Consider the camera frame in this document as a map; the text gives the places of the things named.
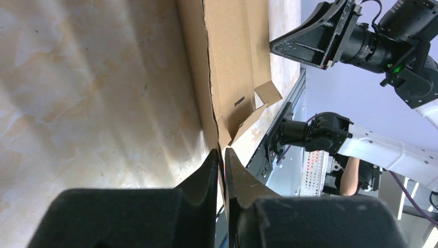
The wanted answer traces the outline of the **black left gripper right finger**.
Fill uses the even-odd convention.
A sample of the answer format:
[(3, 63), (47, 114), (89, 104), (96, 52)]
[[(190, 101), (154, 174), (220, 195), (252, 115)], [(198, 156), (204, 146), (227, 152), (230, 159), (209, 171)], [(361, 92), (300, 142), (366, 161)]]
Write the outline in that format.
[(231, 247), (407, 247), (387, 206), (372, 197), (283, 197), (225, 150)]

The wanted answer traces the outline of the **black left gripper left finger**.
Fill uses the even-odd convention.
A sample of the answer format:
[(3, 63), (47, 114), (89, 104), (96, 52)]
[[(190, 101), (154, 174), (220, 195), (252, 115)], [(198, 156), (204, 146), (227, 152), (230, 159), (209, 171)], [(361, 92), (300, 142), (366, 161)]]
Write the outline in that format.
[(219, 154), (172, 189), (69, 189), (29, 247), (213, 247)]

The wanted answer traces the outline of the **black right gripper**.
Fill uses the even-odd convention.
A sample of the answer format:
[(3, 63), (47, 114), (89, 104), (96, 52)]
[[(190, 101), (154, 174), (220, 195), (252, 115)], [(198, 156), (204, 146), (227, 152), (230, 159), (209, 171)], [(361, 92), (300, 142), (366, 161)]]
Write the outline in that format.
[(270, 41), (270, 52), (323, 70), (343, 63), (386, 72), (394, 64), (394, 42), (375, 22), (358, 22), (362, 2), (319, 3), (303, 24)]

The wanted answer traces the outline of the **brown cardboard box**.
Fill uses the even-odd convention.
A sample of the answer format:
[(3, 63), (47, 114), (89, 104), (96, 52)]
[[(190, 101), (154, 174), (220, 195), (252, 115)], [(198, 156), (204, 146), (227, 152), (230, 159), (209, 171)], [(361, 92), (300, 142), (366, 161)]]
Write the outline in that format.
[(238, 140), (282, 99), (272, 82), (268, 1), (177, 1), (207, 146)]

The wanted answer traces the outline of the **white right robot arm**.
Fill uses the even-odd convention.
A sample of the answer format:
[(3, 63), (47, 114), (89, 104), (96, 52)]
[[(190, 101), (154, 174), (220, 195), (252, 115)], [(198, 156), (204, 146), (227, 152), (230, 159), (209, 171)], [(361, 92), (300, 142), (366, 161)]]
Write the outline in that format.
[(437, 1), (319, 3), (272, 54), (310, 73), (309, 124), (279, 141), (355, 157), (437, 191)]

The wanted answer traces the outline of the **person forearm in background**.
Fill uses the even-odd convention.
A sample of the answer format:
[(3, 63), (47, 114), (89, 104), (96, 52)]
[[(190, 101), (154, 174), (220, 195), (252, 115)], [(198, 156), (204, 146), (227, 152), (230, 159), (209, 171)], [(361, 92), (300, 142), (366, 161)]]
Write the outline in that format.
[(343, 175), (340, 180), (340, 194), (342, 196), (353, 196), (358, 187), (360, 159), (349, 157)]

